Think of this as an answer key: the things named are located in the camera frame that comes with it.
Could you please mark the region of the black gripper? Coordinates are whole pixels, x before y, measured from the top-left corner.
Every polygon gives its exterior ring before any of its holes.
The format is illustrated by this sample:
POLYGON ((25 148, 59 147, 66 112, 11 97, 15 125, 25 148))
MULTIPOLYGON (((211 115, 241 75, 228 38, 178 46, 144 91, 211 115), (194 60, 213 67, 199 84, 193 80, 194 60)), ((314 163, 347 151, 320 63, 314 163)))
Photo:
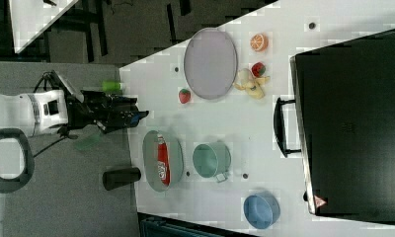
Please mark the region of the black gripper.
POLYGON ((83 101, 74 95, 65 97, 68 131, 82 129, 89 124, 95 124, 103 134, 124 128, 138 126, 148 111, 141 112, 136 98, 122 95, 106 94, 96 91, 81 91, 83 101))

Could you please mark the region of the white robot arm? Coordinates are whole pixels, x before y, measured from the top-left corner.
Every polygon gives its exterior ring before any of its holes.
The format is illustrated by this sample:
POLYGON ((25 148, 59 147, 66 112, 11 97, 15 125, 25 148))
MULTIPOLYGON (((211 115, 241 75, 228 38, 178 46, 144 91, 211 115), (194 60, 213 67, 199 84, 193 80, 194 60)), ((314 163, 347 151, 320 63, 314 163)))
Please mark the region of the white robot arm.
POLYGON ((103 134, 136 127, 149 115, 136 103, 135 98, 95 91, 0 94, 0 194, 15 192, 32 178, 37 155, 29 143, 31 137, 68 138, 72 130, 89 124, 103 134))

